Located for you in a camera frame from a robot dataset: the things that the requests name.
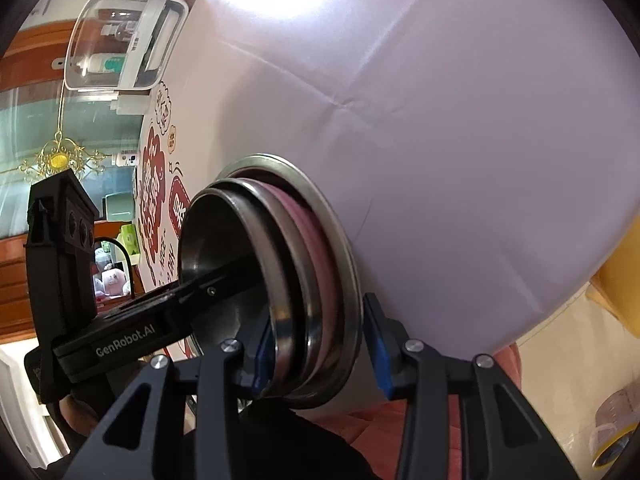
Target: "clear plastic container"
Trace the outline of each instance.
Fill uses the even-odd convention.
[[[148,90],[166,67],[189,8],[183,0],[89,0],[65,60],[71,90]]]

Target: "pink bowl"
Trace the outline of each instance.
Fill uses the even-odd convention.
[[[320,302],[322,310],[322,338],[318,361],[309,379],[321,368],[327,357],[334,339],[335,323],[338,311],[337,280],[334,272],[334,263],[329,247],[322,236],[322,228],[316,216],[302,207],[291,195],[265,182],[260,182],[271,191],[282,203],[284,209],[291,216],[294,224],[300,231],[300,235],[309,251],[318,280]]]

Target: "gold chandelier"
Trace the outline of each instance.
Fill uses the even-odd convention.
[[[1,173],[21,171],[24,174],[24,179],[33,183],[66,170],[72,170],[78,180],[82,180],[88,174],[99,174],[104,171],[104,167],[100,163],[110,155],[98,150],[88,153],[84,146],[80,146],[62,133],[64,91],[63,84],[60,91],[58,124],[53,139],[49,140],[31,160],[25,158],[17,168]]]

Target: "black cable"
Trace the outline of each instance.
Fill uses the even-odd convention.
[[[119,241],[117,241],[115,238],[111,238],[108,236],[98,236],[94,238],[94,243],[100,243],[100,242],[109,242],[110,244],[117,246],[124,254],[124,258],[127,261],[127,269],[129,270],[129,285],[130,285],[129,288],[130,288],[131,299],[132,300],[135,299],[136,293],[133,291],[133,268],[131,267],[131,259],[129,258],[129,253],[127,253],[127,250],[124,248],[124,245],[121,244]]]

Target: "yellow chair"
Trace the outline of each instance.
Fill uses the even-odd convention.
[[[640,338],[640,217],[591,278],[586,295]]]

